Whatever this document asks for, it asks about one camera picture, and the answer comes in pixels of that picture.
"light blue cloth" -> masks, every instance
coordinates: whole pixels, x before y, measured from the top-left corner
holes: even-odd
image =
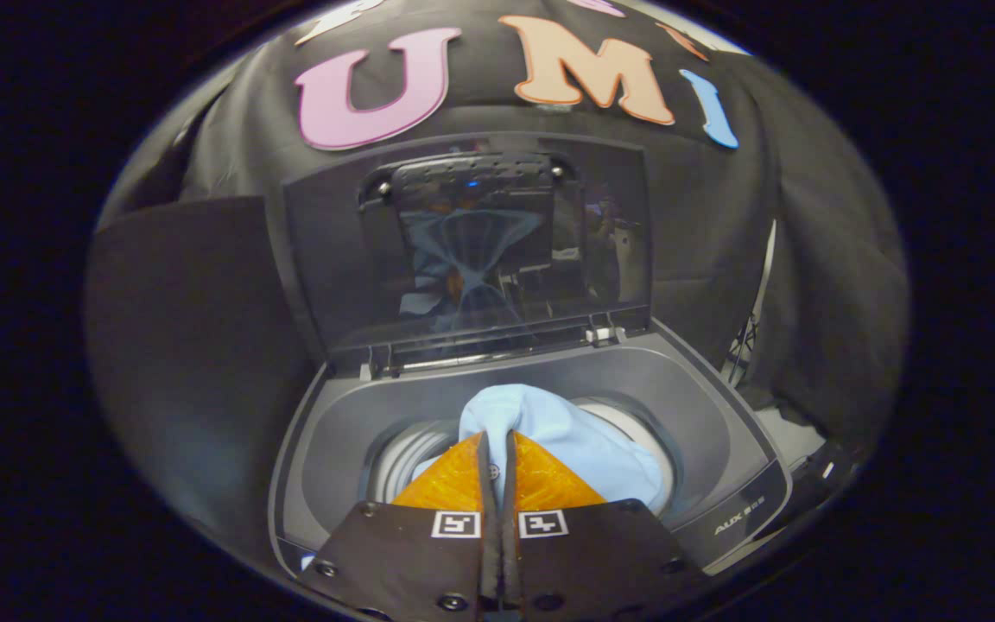
[[[509,430],[541,444],[607,501],[639,499],[661,507],[667,491],[655,458],[608,422],[553,393],[524,384],[490,386],[463,407],[459,440],[485,430],[490,462],[501,469],[494,481],[497,503],[505,491],[505,437]],[[437,458],[421,463],[414,478]]]

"black fabric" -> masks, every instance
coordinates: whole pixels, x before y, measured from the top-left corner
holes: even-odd
[[[774,264],[745,382],[864,457],[884,428],[908,341],[895,218],[867,162],[804,93],[749,56],[715,62],[762,103],[777,177]]]
[[[402,0],[297,48],[309,23],[295,25],[246,55],[209,105],[181,199],[253,194],[271,212],[281,209],[284,182],[340,158],[466,131],[549,131],[643,145],[653,314],[719,367],[750,314],[777,217],[763,325],[750,387],[741,389],[773,397],[787,416],[816,422],[852,453],[865,451],[884,426],[908,333],[907,273],[884,192],[840,129],[761,60],[708,51],[711,62],[704,62],[651,17],[625,12],[616,19],[565,0]],[[523,51],[517,32],[498,23],[502,15],[556,20],[593,50],[605,38],[644,48],[674,125],[639,121],[616,102],[600,109],[584,98],[560,113],[518,98]],[[355,67],[351,98],[357,109],[371,109],[402,90],[402,55],[387,44],[437,27],[462,30],[447,46],[450,87],[438,111],[362,149],[324,152],[305,144],[294,84],[301,72],[357,48],[370,51]],[[704,134],[703,111],[680,70],[718,88],[738,149]]]
[[[274,566],[265,511],[279,440],[313,377],[263,202],[156,207],[96,233],[87,354],[107,420],[175,511]]]

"washing machine drum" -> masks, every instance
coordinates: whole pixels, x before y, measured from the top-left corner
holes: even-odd
[[[661,478],[659,488],[668,493],[664,493],[658,503],[648,505],[648,509],[656,516],[661,515],[669,504],[669,492],[675,489],[675,461],[668,456],[667,448],[636,415],[624,412],[621,407],[592,397],[574,399],[573,402],[593,417],[607,422],[618,436],[633,442],[653,458]],[[442,456],[457,442],[458,420],[415,422],[408,425],[376,452],[366,498],[378,503],[392,503],[414,481],[419,467]],[[497,479],[498,466],[490,464],[489,469],[491,479]]]

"black panel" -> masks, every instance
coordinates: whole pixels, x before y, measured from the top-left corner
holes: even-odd
[[[528,619],[646,619],[695,597],[706,581],[638,500],[518,518]]]
[[[269,480],[313,375],[257,198],[151,208],[96,233],[86,333],[127,454],[178,512],[262,562]]]
[[[483,528],[478,513],[445,520],[429,509],[356,504],[299,581],[391,619],[469,622],[478,610]],[[455,527],[476,536],[438,536]]]

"gray washing machine body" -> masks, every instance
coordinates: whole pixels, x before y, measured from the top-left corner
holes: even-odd
[[[789,499],[789,470],[750,407],[656,321],[646,333],[608,346],[399,378],[327,378],[325,371],[294,414],[272,479],[272,539],[294,574],[293,560],[301,556],[295,549],[315,554],[367,498],[371,466],[395,434],[414,422],[457,420],[475,393],[495,384],[593,397],[639,418],[674,468],[660,519],[703,568],[748,543]]]

